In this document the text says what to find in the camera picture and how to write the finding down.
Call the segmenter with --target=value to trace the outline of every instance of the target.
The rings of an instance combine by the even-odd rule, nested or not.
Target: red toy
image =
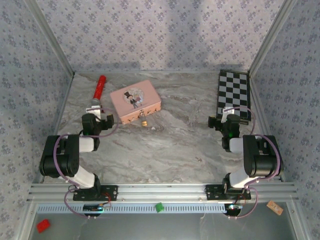
[[[101,95],[102,95],[102,91],[104,90],[104,86],[105,86],[106,81],[107,81],[106,76],[101,75],[100,78],[99,78],[99,81],[98,81],[98,83],[96,85],[96,88],[95,88],[95,92],[94,92],[94,95],[93,95],[94,99],[100,100]]]
[[[44,230],[46,230],[48,227],[50,227],[50,222],[48,219],[44,219],[43,221],[39,222],[36,225],[36,229],[38,230],[38,233],[42,233]]]

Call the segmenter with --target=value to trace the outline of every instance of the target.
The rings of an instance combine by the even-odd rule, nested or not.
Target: gray marble surface
[[[208,116],[216,113],[218,74],[106,74],[103,107],[114,109],[111,92],[149,79],[161,97],[162,110],[146,117],[148,127],[142,127],[139,120],[120,125],[115,134],[100,139],[98,151],[80,153],[80,164],[103,183],[220,182],[226,173],[237,170],[243,159],[241,154],[225,152],[221,133],[207,125]],[[98,78],[75,75],[60,134],[82,129],[81,116],[90,106]],[[241,134],[249,134],[251,128],[252,123],[241,125]]]

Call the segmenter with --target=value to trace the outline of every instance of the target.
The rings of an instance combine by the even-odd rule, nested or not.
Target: patterned wallpaper
[[[13,239],[69,79],[23,1],[0,1],[0,239]]]
[[[320,239],[319,41],[319,0],[298,0],[254,76],[314,239]]]
[[[247,70],[284,0],[37,0],[74,71]]]

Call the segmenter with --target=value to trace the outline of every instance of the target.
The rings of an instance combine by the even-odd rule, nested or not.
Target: black and white chessboard
[[[221,70],[218,85],[216,116],[222,117],[224,107],[247,107],[250,109],[249,74]],[[243,120],[251,121],[251,113],[246,109],[236,109],[234,113]]]

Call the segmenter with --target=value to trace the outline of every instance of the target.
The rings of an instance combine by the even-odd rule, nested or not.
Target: wooden block
[[[277,205],[274,201],[269,201],[268,204],[266,205],[268,208],[270,208],[272,211],[274,211],[276,214],[279,216],[282,214],[284,211],[279,205]]]

